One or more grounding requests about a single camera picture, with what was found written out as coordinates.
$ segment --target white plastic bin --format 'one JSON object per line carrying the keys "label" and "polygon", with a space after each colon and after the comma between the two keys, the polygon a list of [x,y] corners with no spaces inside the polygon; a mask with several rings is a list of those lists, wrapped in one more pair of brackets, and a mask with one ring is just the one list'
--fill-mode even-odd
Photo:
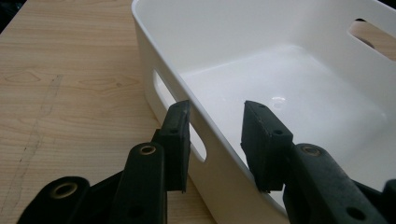
{"label": "white plastic bin", "polygon": [[190,176],[218,223],[287,223],[240,147],[244,102],[267,105],[295,144],[328,150],[381,190],[396,177],[396,62],[351,35],[364,19],[396,36],[376,0],[134,0],[146,96],[159,120],[190,99]]}

